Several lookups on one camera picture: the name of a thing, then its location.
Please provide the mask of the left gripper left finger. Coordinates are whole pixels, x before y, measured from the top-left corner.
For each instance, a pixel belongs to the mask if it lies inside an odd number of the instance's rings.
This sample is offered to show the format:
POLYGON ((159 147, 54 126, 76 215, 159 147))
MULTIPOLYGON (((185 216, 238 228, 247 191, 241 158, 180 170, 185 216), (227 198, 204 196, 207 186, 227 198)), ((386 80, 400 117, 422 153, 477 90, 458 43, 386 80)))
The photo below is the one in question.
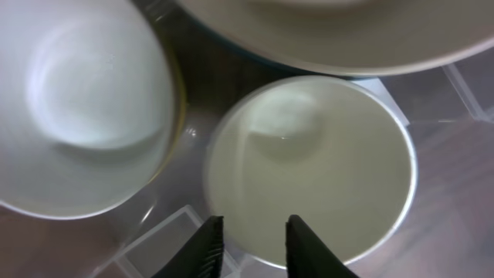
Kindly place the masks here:
POLYGON ((219 278, 225 251, 223 217, 210 216, 152 278, 219 278))

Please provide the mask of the large beige bowl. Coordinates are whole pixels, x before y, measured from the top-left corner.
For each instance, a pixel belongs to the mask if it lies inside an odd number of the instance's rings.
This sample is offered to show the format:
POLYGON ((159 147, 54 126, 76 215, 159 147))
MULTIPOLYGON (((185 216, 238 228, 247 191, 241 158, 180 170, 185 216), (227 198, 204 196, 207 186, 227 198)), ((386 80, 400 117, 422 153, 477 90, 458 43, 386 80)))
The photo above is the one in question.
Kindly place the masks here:
POLYGON ((492 0, 181 0, 180 6, 263 59, 339 76, 429 70, 493 45, 492 0))

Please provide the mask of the yellow bowl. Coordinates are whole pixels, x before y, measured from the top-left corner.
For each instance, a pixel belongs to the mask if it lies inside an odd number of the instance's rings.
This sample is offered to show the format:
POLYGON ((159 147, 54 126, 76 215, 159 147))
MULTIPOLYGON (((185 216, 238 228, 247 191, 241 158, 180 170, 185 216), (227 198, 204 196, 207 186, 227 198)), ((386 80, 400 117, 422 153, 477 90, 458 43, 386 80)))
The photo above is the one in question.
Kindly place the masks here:
POLYGON ((180 63, 178 61, 174 47, 169 41, 165 39, 164 51, 168 58, 168 62, 171 69, 171 75, 173 76, 173 88, 175 95, 175 112, 174 112, 174 125, 171 134, 171 141, 168 145, 167 153, 160 164, 160 167, 155 171, 154 175, 148 181, 148 185, 151 184, 160 174, 162 174, 173 158, 174 153, 178 149, 178 143, 181 137, 181 133, 184 129, 184 123, 187 113, 187 88, 184 82, 184 77, 181 71, 180 63))

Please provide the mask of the cream white cup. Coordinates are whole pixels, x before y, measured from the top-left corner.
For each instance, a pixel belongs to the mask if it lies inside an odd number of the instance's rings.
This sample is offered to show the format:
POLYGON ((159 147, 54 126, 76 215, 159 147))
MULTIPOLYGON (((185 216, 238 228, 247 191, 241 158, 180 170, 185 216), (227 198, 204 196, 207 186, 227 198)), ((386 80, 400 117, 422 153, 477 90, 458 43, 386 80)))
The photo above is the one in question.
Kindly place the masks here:
POLYGON ((285 266, 284 229, 300 216, 344 264, 400 227, 418 185, 400 114, 357 83, 297 76, 239 101, 216 127, 203 171, 209 211, 241 250, 285 266))

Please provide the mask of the white bowl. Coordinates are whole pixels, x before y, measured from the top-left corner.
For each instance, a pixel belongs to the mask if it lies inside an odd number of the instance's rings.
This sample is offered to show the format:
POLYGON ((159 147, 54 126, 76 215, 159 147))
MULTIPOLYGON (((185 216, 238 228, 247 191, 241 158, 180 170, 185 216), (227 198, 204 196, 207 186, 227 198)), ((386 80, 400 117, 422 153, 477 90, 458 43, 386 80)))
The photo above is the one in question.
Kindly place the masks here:
POLYGON ((1 204, 83 219, 141 190, 164 163, 178 92, 129 0, 1 3, 1 204))

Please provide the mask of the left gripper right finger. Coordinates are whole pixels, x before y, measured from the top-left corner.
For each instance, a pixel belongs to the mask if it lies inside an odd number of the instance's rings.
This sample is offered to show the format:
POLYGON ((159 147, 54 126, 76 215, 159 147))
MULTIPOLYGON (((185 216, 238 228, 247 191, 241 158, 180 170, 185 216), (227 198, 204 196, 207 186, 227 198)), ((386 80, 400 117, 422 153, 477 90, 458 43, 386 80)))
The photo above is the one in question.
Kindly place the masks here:
POLYGON ((359 278, 298 215, 291 215, 286 223, 285 246, 289 278, 359 278))

